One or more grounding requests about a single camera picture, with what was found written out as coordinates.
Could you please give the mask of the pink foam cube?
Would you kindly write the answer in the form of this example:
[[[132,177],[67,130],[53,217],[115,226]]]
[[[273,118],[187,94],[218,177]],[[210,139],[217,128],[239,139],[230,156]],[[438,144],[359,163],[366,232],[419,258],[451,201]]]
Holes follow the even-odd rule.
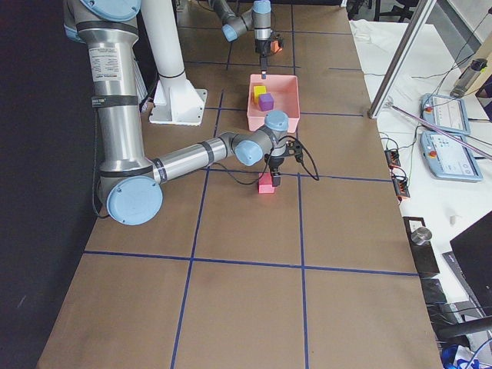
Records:
[[[258,193],[259,194],[273,194],[275,193],[275,186],[273,186],[273,180],[270,173],[262,173],[258,176]]]

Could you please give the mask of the yellow foam cube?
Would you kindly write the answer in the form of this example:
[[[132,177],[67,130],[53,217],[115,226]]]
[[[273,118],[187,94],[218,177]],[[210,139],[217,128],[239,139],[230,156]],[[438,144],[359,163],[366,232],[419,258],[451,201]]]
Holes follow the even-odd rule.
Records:
[[[253,101],[255,104],[258,103],[259,97],[267,92],[267,88],[264,85],[254,85],[253,86]]]

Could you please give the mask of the purple foam cube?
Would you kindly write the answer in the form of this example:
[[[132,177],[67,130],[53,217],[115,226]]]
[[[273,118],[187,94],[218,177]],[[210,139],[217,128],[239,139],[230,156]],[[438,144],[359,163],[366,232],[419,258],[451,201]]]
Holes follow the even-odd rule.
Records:
[[[258,107],[261,111],[270,111],[274,109],[274,98],[271,93],[264,93],[258,96]]]

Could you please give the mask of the upper orange connector board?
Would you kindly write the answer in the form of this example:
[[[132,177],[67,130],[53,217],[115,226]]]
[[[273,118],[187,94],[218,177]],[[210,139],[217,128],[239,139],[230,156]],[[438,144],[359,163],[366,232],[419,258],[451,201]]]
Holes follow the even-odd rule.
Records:
[[[401,166],[400,154],[396,148],[387,149],[384,154],[389,168],[399,168]]]

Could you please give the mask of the orange connector board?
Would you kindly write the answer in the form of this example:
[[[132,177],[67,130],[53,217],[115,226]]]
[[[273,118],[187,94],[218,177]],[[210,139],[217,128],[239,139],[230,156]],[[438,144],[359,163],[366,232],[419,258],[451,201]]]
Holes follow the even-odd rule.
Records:
[[[405,175],[391,175],[394,191],[399,201],[407,200],[411,197],[408,186],[408,178]]]
[[[387,149],[384,154],[389,168],[399,168],[401,166],[400,154],[396,148]]]

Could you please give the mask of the lower orange connector board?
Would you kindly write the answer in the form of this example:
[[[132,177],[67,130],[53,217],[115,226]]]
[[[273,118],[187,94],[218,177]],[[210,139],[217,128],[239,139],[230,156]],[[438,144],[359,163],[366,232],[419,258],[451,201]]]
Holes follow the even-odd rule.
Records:
[[[411,197],[408,186],[408,178],[405,175],[391,175],[394,191],[399,201],[407,200]]]

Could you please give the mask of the silver metal knob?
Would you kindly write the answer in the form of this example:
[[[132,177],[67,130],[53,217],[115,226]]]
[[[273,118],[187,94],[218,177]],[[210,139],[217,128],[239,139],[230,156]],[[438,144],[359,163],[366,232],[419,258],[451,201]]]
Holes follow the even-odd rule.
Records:
[[[411,241],[418,246],[427,244],[432,238],[431,231],[426,227],[416,228],[411,232]]]

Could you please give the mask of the black block under knob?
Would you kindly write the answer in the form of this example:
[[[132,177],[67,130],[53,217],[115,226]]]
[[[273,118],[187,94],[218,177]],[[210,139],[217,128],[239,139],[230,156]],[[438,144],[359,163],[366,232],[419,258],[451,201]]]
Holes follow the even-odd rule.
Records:
[[[411,241],[411,232],[413,230],[419,227],[427,228],[424,219],[419,217],[403,217],[403,221],[417,273],[421,278],[433,278],[438,276],[440,270],[434,256],[431,241],[422,246],[415,245]]]

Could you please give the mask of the lower teach pendant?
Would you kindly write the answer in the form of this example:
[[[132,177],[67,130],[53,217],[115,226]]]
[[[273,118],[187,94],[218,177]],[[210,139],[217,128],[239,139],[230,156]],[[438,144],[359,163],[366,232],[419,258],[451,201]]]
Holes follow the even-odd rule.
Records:
[[[424,131],[420,143],[424,162],[431,174],[440,180],[479,182],[483,175],[474,154],[458,141],[463,135],[454,134],[451,139],[435,131]]]

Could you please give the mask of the teach pendant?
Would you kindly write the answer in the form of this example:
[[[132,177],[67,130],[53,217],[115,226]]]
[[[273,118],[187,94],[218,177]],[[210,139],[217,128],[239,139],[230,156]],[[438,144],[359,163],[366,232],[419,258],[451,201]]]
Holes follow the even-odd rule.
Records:
[[[420,143],[424,162],[431,174],[440,180],[479,182],[483,175],[474,154],[458,141],[463,135],[454,134],[451,139],[435,131],[424,131]]]
[[[421,97],[421,118],[443,131],[470,134],[470,124],[462,98],[424,94]]]

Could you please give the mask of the upper teach pendant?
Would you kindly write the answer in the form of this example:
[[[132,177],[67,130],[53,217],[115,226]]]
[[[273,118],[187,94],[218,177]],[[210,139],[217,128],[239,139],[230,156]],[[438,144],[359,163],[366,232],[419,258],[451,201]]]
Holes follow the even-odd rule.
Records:
[[[421,97],[421,118],[443,131],[470,134],[470,124],[462,98],[424,94]]]

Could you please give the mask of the grey water bottle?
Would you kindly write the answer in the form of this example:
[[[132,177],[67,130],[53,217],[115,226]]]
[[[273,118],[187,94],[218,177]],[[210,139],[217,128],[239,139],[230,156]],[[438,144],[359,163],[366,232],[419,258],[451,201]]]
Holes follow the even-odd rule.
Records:
[[[477,58],[472,60],[454,83],[450,96],[453,98],[462,98],[486,67],[487,59]]]

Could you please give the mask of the black monitor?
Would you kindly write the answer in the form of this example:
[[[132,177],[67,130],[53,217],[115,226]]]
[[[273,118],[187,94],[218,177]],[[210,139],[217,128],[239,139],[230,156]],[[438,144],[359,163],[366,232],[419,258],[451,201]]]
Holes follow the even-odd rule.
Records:
[[[460,233],[450,245],[462,274],[482,307],[491,314],[491,217]]]

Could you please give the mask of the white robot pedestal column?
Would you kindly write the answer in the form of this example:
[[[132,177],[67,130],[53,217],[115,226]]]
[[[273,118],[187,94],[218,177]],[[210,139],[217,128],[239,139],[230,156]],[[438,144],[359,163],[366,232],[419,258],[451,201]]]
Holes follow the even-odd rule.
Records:
[[[200,125],[207,92],[195,89],[185,73],[171,1],[144,0],[141,13],[159,78],[150,122]]]

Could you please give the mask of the aluminium frame post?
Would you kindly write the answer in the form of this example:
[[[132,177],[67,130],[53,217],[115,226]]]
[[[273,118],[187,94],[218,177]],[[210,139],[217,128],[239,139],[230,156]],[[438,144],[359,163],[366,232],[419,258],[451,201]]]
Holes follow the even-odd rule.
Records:
[[[426,21],[436,2],[436,0],[422,0],[418,2],[414,15],[412,16],[411,21],[407,24],[400,44],[394,53],[387,72],[384,75],[383,81],[381,82],[381,85],[377,90],[377,94],[368,110],[367,114],[369,118],[377,118],[382,108],[389,102],[390,92],[397,81],[403,64],[411,51],[412,45],[417,39],[419,31],[426,24]]]

